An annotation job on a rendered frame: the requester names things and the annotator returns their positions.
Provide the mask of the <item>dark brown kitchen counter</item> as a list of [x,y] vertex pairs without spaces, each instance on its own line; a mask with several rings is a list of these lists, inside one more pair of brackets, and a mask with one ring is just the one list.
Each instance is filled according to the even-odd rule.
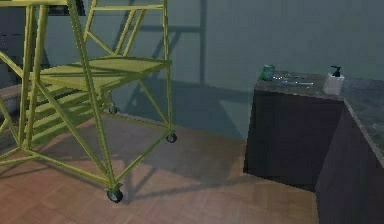
[[256,82],[244,171],[314,193],[319,224],[384,224],[384,80],[325,80]]

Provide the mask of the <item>green cup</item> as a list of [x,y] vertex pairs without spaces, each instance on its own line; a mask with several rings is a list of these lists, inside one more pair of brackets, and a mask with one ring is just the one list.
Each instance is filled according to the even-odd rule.
[[264,81],[272,81],[274,77],[274,71],[274,65],[264,65],[261,73],[261,79]]

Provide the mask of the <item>yellow rolling step ladder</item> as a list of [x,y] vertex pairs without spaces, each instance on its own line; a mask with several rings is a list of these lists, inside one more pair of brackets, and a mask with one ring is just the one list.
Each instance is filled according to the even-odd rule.
[[[45,68],[42,65],[43,49],[48,12],[52,6],[67,8],[79,60]],[[90,22],[80,21],[76,0],[0,0],[0,8],[21,8],[25,12],[22,61],[16,63],[0,50],[0,61],[21,79],[16,87],[20,98],[19,121],[14,123],[10,116],[6,116],[0,124],[0,134],[10,131],[16,146],[0,154],[0,167],[31,160],[53,162],[102,184],[107,197],[114,203],[120,202],[124,176],[113,170],[102,119],[119,116],[111,98],[114,89],[132,81],[142,82],[151,73],[170,71],[172,62],[167,56],[154,59],[129,54],[147,12],[158,10],[163,19],[168,17],[167,1],[124,6],[129,16],[119,42],[98,58],[88,55],[86,42],[95,35]],[[39,152],[39,146],[65,132],[75,137],[97,166],[96,173],[62,164]]]

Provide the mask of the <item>white soap dispenser bottle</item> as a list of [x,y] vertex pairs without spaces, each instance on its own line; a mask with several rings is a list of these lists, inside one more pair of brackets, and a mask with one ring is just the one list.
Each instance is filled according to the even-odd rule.
[[325,84],[324,84],[324,92],[330,95],[339,95],[345,77],[341,74],[341,66],[332,65],[334,71],[329,73]]

